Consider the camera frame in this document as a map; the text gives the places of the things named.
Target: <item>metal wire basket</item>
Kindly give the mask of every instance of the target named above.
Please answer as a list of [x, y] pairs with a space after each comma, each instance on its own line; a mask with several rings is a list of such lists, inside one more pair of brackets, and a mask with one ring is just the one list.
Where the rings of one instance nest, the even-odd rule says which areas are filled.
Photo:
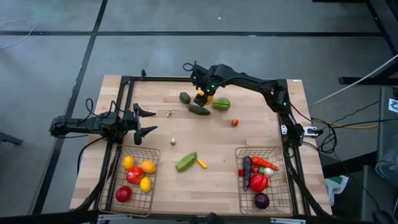
[[[146, 174], [152, 182], [151, 190], [148, 193], [144, 193], [139, 184], [130, 184], [126, 180], [127, 170], [122, 166], [123, 159], [126, 156], [132, 156], [134, 158], [134, 165], [140, 166], [141, 162], [149, 160], [155, 163], [156, 172], [155, 174]], [[121, 156], [117, 162], [116, 178], [114, 179], [114, 191], [113, 198], [110, 209], [106, 209], [106, 202], [108, 197], [109, 186], [111, 185], [112, 178], [109, 178], [103, 188], [101, 194], [101, 200], [99, 203], [99, 210], [102, 212], [125, 214], [132, 216], [146, 217], [150, 214], [152, 208], [152, 201], [154, 198], [154, 191], [156, 185], [156, 177], [159, 172], [159, 161], [160, 161], [160, 151], [157, 149], [150, 149], [144, 147], [135, 146], [122, 146]], [[116, 191], [122, 187], [128, 186], [132, 190], [132, 196], [127, 202], [118, 202], [116, 200]]]
[[257, 192], [251, 189], [245, 192], [243, 190], [243, 177], [238, 176], [241, 213], [245, 215], [291, 217], [293, 215], [293, 207], [282, 150], [278, 147], [239, 147], [235, 150], [235, 155], [238, 169], [243, 168], [243, 158], [245, 156], [258, 156], [279, 168], [279, 171], [274, 171], [274, 175], [268, 178], [269, 187], [262, 192], [269, 197], [269, 206], [266, 209], [260, 209], [255, 206], [254, 196]]

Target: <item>purple eggplant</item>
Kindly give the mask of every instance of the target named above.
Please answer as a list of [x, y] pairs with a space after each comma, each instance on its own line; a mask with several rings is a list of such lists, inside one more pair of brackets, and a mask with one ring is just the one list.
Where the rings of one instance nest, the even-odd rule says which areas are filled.
[[254, 204], [257, 208], [265, 209], [269, 206], [269, 197], [264, 193], [258, 193], [254, 196]]
[[243, 190], [247, 191], [250, 185], [250, 176], [251, 176], [251, 158], [249, 156], [245, 156], [243, 158]]

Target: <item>carrot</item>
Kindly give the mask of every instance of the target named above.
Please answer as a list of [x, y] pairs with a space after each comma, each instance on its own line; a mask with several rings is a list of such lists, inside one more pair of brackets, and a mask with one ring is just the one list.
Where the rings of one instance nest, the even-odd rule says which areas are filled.
[[279, 168], [277, 166], [275, 166], [274, 164], [272, 164], [264, 159], [261, 159], [258, 156], [253, 156], [252, 162], [253, 162], [253, 165], [256, 165], [256, 166], [268, 167], [268, 168], [271, 168], [276, 171], [279, 170]]

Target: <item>wooden table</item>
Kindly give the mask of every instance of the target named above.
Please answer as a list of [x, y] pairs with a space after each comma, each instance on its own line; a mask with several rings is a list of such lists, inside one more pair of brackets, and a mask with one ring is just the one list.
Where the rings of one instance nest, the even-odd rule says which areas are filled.
[[[96, 114], [109, 110], [110, 101], [116, 101], [120, 80], [120, 75], [104, 76]], [[288, 80], [288, 87], [292, 104], [309, 117], [301, 80]], [[131, 104], [138, 103], [142, 109], [157, 113], [157, 116], [142, 118], [141, 126], [159, 126], [143, 139], [141, 145], [159, 149], [162, 153], [151, 213], [206, 215], [215, 212], [219, 215], [242, 215], [239, 210], [235, 149], [242, 146], [282, 148], [277, 114], [266, 105], [261, 94], [227, 86], [219, 88], [215, 96], [228, 97], [231, 108], [221, 112], [213, 111], [210, 107], [211, 115], [198, 116], [189, 113], [185, 105], [179, 102], [178, 95], [182, 91], [191, 96], [196, 94], [195, 88], [188, 82], [134, 83]], [[121, 108], [124, 108], [126, 95]], [[173, 111], [169, 118], [166, 117], [167, 110]], [[295, 111], [294, 117], [303, 126], [310, 124]], [[231, 127], [232, 119], [239, 120], [238, 127]], [[124, 145], [134, 145], [133, 133], [130, 131], [125, 136]], [[93, 134], [90, 141], [96, 138], [98, 136]], [[169, 143], [172, 138], [177, 142], [175, 146]], [[312, 138], [304, 138], [304, 141], [316, 144]], [[105, 147], [106, 142], [100, 141], [85, 150], [70, 208], [79, 206], [97, 184]], [[198, 152], [208, 168], [202, 169], [196, 164], [187, 172], [177, 173], [175, 163], [193, 151]], [[318, 152], [304, 144], [300, 147], [300, 154], [309, 191], [322, 208], [331, 213]], [[295, 192], [298, 211], [304, 214], [297, 186]]]

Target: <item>gray floor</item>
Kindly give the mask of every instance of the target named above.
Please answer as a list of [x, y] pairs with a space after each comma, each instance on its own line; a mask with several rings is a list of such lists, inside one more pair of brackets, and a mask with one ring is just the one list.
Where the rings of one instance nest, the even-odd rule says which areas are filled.
[[[0, 1], [0, 22], [38, 17], [37, 30], [91, 31], [101, 5], [90, 1]], [[0, 26], [29, 30], [31, 21]], [[109, 0], [101, 31], [377, 32], [365, 4], [301, 1]], [[1, 36], [0, 46], [21, 37]], [[89, 37], [33, 36], [0, 50], [0, 125], [25, 140], [0, 144], [0, 216], [23, 215], [39, 185], [53, 138], [52, 118], [64, 113]], [[124, 36], [97, 37], [73, 112], [86, 115], [85, 99], [97, 99], [104, 75], [185, 75], [182, 64], [225, 63], [261, 78], [302, 79], [307, 101], [342, 88], [340, 76], [363, 77], [391, 58], [381, 38]], [[310, 108], [336, 120], [379, 98], [377, 86], [355, 86]], [[377, 118], [377, 106], [344, 123]], [[376, 150], [377, 130], [338, 130], [336, 153], [349, 159]], [[44, 212], [69, 208], [78, 151], [87, 139], [65, 141]]]

